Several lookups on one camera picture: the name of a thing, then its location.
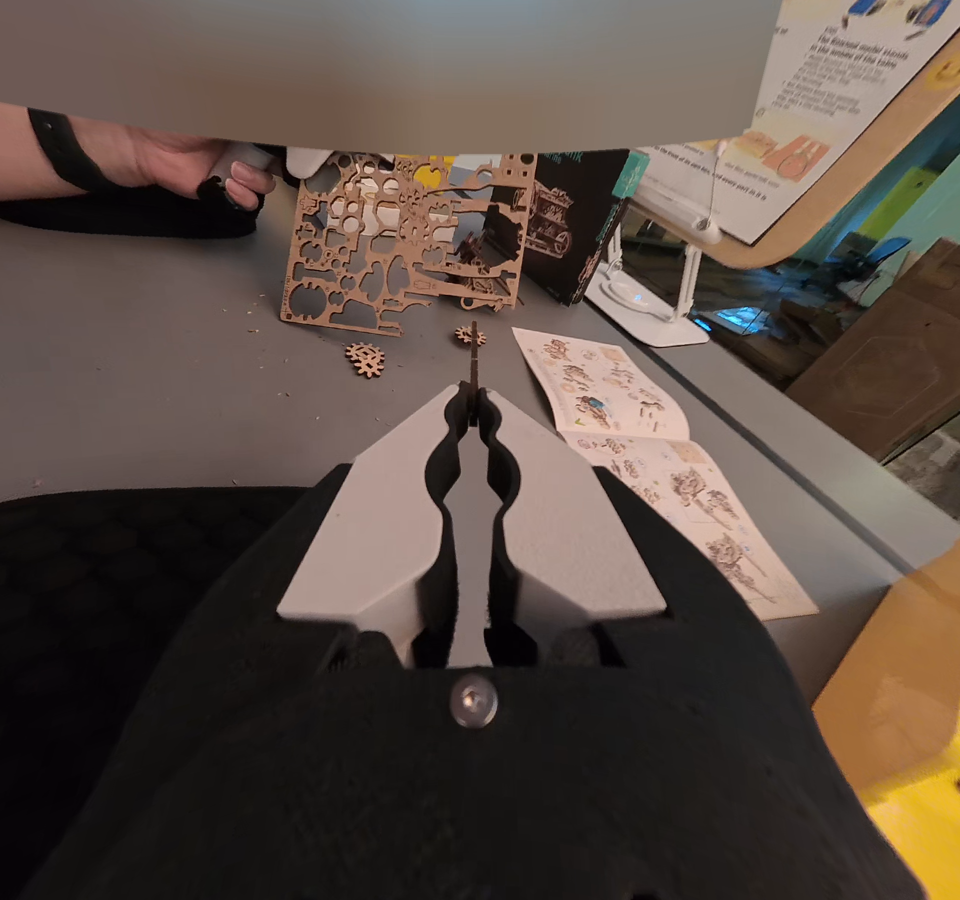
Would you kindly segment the brown cardboard box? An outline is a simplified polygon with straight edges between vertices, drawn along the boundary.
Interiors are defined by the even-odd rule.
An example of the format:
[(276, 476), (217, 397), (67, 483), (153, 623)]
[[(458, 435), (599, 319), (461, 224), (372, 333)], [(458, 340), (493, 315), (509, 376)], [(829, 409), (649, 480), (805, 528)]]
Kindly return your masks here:
[(939, 239), (786, 396), (884, 462), (959, 410), (959, 245)]

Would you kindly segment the black model kit box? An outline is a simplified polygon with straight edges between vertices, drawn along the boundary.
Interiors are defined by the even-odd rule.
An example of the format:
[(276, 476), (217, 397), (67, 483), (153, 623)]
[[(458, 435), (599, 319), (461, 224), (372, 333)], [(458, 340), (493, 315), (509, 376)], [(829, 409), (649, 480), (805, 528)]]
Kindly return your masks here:
[(638, 150), (540, 153), (522, 274), (558, 303), (580, 302), (650, 162)]

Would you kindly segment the open instruction booklet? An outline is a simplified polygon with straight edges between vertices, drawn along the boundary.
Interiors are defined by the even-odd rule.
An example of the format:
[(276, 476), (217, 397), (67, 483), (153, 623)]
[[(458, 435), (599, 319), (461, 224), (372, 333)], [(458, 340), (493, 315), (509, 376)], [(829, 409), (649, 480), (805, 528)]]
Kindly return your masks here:
[(625, 349), (517, 327), (512, 333), (572, 450), (656, 510), (762, 621), (819, 612), (718, 464), (690, 439), (678, 402)]

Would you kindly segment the laser-cut wooden parts sheet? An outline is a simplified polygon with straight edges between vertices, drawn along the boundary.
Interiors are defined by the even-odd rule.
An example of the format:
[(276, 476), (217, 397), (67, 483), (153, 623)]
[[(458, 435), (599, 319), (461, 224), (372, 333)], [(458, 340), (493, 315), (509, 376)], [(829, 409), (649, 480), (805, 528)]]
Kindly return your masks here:
[(499, 167), (425, 189), (412, 174), (433, 155), (336, 151), (300, 182), (283, 321), (400, 336), (404, 311), (459, 303), (449, 281), (468, 234), (523, 257), (537, 156), (501, 154)]

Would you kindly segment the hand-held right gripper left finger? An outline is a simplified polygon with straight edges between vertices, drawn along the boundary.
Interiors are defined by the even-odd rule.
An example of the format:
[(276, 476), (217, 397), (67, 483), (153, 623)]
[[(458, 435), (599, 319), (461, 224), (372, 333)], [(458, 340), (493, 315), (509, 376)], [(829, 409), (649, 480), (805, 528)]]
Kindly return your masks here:
[(459, 609), (452, 518), (468, 383), (449, 386), (359, 454), (277, 606), (291, 621), (383, 633), (409, 667), (445, 668)]

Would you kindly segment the person's left hand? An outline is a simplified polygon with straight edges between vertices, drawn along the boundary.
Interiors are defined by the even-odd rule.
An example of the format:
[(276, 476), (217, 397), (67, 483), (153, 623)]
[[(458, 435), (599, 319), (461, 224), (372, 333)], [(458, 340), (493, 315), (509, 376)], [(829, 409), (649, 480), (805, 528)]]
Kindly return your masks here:
[[(226, 140), (122, 126), (110, 166), (103, 173), (123, 186), (162, 187), (175, 194), (198, 198), (198, 187), (227, 153)], [(227, 195), (244, 210), (257, 207), (258, 199), (276, 187), (270, 170), (234, 161), (226, 170)]]

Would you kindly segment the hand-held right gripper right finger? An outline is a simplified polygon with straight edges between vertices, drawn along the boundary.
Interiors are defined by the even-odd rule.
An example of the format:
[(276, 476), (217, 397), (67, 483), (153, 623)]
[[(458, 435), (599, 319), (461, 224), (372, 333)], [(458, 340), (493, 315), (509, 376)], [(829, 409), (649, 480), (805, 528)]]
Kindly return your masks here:
[(498, 667), (545, 662), (572, 630), (661, 616), (664, 596), (590, 464), (502, 395), (477, 397), (491, 534), (486, 651)]

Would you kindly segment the white sign stand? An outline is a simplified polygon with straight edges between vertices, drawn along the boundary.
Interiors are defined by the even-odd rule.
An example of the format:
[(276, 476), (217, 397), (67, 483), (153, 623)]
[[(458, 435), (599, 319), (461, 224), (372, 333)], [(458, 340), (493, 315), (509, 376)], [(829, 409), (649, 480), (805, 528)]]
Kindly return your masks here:
[(635, 341), (649, 347), (690, 346), (710, 340), (710, 331), (690, 318), (703, 247), (719, 244), (723, 231), (714, 219), (718, 169), (729, 139), (715, 143), (706, 207), (668, 195), (650, 184), (640, 184), (631, 199), (652, 222), (675, 227), (683, 241), (683, 266), (675, 305), (666, 303), (631, 276), (624, 267), (621, 226), (607, 246), (606, 262), (599, 266), (585, 290), (585, 299), (613, 320)]

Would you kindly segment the black wristband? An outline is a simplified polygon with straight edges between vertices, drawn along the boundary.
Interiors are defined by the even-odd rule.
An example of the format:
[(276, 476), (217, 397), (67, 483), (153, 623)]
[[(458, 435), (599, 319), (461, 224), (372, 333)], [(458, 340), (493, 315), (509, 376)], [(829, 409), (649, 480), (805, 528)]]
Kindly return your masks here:
[(39, 147), (61, 180), (90, 194), (118, 189), (85, 152), (65, 114), (32, 107), (27, 114)]

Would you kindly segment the person's left forearm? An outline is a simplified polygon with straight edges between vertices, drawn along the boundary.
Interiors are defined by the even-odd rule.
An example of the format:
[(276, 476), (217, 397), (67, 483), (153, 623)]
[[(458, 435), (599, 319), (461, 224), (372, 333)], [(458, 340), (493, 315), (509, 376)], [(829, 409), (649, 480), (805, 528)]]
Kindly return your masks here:
[[(131, 188), (155, 183), (127, 126), (82, 116), (68, 116), (67, 123), (108, 181)], [(1, 104), (1, 199), (80, 195), (81, 187), (57, 174), (31, 125), (26, 107)]]

